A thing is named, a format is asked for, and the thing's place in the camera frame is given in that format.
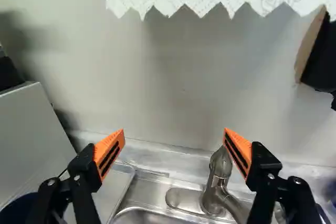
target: stainless steel sink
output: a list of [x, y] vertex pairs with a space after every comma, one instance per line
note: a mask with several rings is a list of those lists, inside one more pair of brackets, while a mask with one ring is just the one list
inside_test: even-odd
[[[195, 199], [190, 200], [191, 211], [181, 211], [170, 207], [166, 203], [166, 192], [171, 188], [185, 188], [195, 193]], [[185, 224], [185, 223], [235, 223], [229, 213], [212, 217], [201, 212], [199, 197], [203, 192], [203, 185], [189, 183], [179, 179], [167, 177], [167, 174], [152, 174], [137, 171], [128, 192], [126, 193], [117, 214], [111, 220], [112, 224]], [[238, 198], [248, 195], [235, 194]]]
[[[83, 142], [83, 146], [92, 142], [94, 138], [99, 140], [103, 137], [104, 135], [94, 134], [87, 138], [87, 142]], [[134, 166], [137, 172], [118, 210], [112, 216], [112, 210], [108, 209], [111, 207], [111, 202], [106, 198], [104, 202], [106, 207], [101, 211], [106, 211], [104, 215], [111, 217], [104, 223], [235, 223], [229, 213], [214, 217], [199, 211], [199, 199], [209, 176], [211, 155], [212, 152], [208, 151], [127, 139], [127, 145], [118, 160]], [[304, 178], [315, 193], [316, 201], [326, 208], [328, 205], [321, 192], [327, 178], [333, 178], [335, 173], [336, 169], [332, 167], [284, 163], [281, 175], [282, 177], [296, 175]], [[190, 205], [183, 205], [185, 211], [176, 209], [177, 207], [181, 209], [182, 202], [179, 199], [190, 197], [191, 194], [176, 188], [193, 191], [194, 200], [188, 200], [192, 202]], [[238, 169], [233, 169], [228, 189], [230, 194], [246, 204], [251, 204], [253, 201], [254, 196], [248, 191]], [[178, 191], [180, 197], [176, 197], [174, 191]], [[167, 192], [169, 197], [175, 199], [170, 198], [170, 206], [166, 203]]]
[[189, 220], [177, 219], [169, 215], [148, 211], [144, 208], [127, 208], [115, 217], [114, 224], [187, 224], [196, 223]]

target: sink basin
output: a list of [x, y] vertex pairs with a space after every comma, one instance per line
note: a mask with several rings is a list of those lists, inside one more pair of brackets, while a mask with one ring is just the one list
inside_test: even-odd
[[190, 220], [177, 219], [169, 215], [159, 214], [143, 208], [132, 207], [119, 212], [113, 224], [187, 224], [196, 223]]
[[[166, 202], [167, 191], [172, 188], [184, 188], [195, 192], [195, 199], [191, 200], [190, 209], [198, 211], [181, 211], [169, 206]], [[203, 185], [171, 179], [164, 174], [151, 174], [137, 171], [117, 214], [109, 224], [187, 224], [235, 223], [230, 214], [220, 217], [211, 217], [199, 211], [199, 197]]]

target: kitchen faucet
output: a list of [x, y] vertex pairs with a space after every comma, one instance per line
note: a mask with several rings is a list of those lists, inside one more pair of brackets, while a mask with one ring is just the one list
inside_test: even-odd
[[245, 224], [250, 209], [227, 190], [232, 172], [232, 161], [222, 145], [210, 158], [210, 174], [201, 197], [201, 208], [209, 215], [220, 215], [227, 210], [238, 224]]

